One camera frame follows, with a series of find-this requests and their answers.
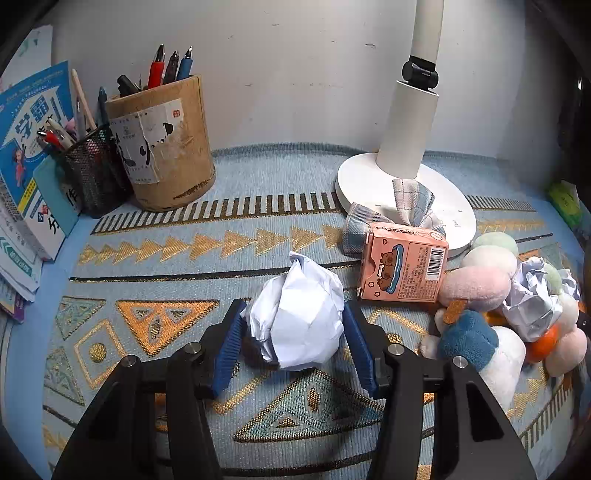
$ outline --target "pink cardboard box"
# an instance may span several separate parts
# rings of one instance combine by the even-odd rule
[[[372,223],[357,295],[367,300],[436,301],[449,244],[433,230]]]

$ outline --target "workbook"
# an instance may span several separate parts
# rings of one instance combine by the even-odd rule
[[[37,137],[49,117],[72,118],[68,62],[42,70],[0,94],[0,199],[42,260],[54,260],[65,234],[33,177],[52,153]]]

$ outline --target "patterned tablecloth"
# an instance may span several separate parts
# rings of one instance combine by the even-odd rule
[[[334,182],[341,162],[358,153],[322,144],[220,150],[216,184],[198,201],[166,213],[125,205],[97,223],[59,305],[48,350],[43,435],[50,467],[122,356],[147,361],[199,340],[232,299],[249,299],[285,271],[289,250],[334,271],[353,296],[359,262],[340,249],[345,214]],[[544,219],[495,159],[435,152],[424,162],[468,196],[477,235],[505,231],[523,257],[569,267]],[[411,349],[433,328],[430,314],[415,305],[366,303],[363,310]],[[268,368],[248,346],[243,350],[229,388],[207,410],[225,477],[364,478],[384,403],[361,389],[344,338],[322,369],[301,373]],[[587,383],[584,364],[558,379],[548,379],[542,364],[522,371],[508,417],[540,480],[564,456],[576,428],[573,412],[586,410],[573,385],[583,390]],[[162,477],[171,478],[164,401],[157,398],[155,428]],[[425,395],[418,471],[424,479],[433,420],[433,396]]]

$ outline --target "pink plush toy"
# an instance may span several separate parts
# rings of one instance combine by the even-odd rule
[[[554,350],[544,360],[544,365],[551,377],[559,377],[580,364],[586,352],[587,336],[575,327],[558,341]]]
[[[439,289],[439,302],[449,306],[453,300],[467,300],[465,308],[488,312],[497,308],[509,294],[509,275],[495,267],[470,265],[447,272]]]

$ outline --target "blue pen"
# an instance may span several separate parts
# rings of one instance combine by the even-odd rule
[[[107,115],[107,108],[105,103],[107,101],[107,92],[105,89],[101,87],[99,89],[99,113],[100,113],[100,120],[101,125],[105,125],[109,123],[109,116]]]
[[[185,78],[189,78],[189,73],[191,72],[191,65],[193,64],[193,59],[191,58],[191,52],[193,51],[193,46],[191,45],[187,50],[187,53],[181,60],[181,65],[178,67],[177,73],[177,81],[184,80]]]

